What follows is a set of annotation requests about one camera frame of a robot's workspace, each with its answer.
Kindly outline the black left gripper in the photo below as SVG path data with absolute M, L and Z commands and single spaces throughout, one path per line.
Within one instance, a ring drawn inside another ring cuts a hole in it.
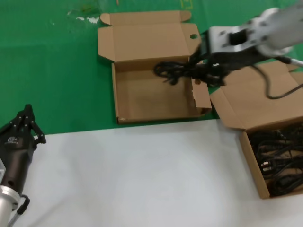
M 33 131 L 36 139 L 30 134 L 6 134 L 19 131 L 23 127 Z M 13 190 L 22 190 L 26 182 L 29 166 L 32 163 L 36 145 L 46 143 L 46 138 L 40 127 L 35 122 L 33 107 L 25 105 L 17 116 L 0 129 L 0 158 L 6 168 L 1 185 Z

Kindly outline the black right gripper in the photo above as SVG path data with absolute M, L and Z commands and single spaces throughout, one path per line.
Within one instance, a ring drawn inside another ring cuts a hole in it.
M 206 83 L 211 87 L 224 86 L 228 71 L 234 71 L 261 61 L 261 54 L 255 47 L 237 52 L 216 52 L 209 54 L 208 47 L 200 44 L 190 55 L 188 63 L 198 64 L 207 60 L 211 67 L 206 74 Z

